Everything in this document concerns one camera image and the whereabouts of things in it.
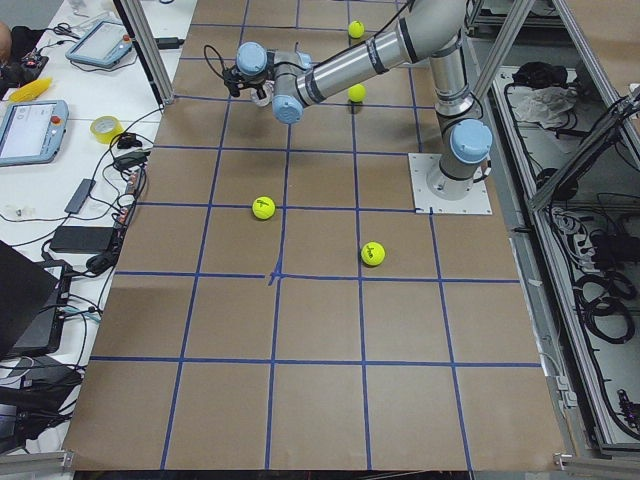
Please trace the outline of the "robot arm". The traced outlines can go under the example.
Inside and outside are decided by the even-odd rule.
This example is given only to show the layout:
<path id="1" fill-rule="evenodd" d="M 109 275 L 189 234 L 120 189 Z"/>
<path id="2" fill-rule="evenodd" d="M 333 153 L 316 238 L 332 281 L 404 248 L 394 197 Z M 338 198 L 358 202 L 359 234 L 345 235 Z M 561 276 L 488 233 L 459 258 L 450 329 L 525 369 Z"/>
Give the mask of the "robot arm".
<path id="1" fill-rule="evenodd" d="M 426 176 L 429 190 L 444 200 L 460 200 L 479 181 L 476 172 L 493 143 L 490 129 L 471 115 L 476 103 L 462 53 L 463 1 L 411 1 L 387 32 L 313 64 L 300 51 L 266 49 L 245 42 L 221 78 L 233 97 L 252 89 L 268 99 L 275 118 L 299 122 L 303 110 L 376 75 L 408 63 L 428 61 L 437 96 L 436 112 L 445 152 Z"/>

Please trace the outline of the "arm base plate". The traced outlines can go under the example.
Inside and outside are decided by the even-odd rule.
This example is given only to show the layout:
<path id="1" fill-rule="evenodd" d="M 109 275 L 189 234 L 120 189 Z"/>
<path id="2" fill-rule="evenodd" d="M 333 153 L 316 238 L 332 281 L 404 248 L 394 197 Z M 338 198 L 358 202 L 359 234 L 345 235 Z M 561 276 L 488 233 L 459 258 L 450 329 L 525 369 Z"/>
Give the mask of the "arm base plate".
<path id="1" fill-rule="evenodd" d="M 440 170 L 440 154 L 409 153 L 414 211 L 418 214 L 491 215 L 491 203 L 478 167 L 467 180 L 452 180 Z"/>

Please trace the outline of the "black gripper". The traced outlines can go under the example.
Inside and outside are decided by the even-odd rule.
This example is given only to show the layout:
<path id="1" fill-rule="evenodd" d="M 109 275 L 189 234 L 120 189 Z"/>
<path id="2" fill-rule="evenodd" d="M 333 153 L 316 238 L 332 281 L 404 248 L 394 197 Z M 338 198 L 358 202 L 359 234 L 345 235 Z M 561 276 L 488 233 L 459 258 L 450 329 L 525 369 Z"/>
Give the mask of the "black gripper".
<path id="1" fill-rule="evenodd" d="M 260 87 L 259 82 L 245 78 L 236 67 L 224 68 L 222 79 L 229 91 L 229 95 L 233 98 L 239 98 L 240 92 L 246 89 L 253 89 L 254 96 L 257 99 L 265 99 L 267 96 L 266 91 L 263 87 Z"/>

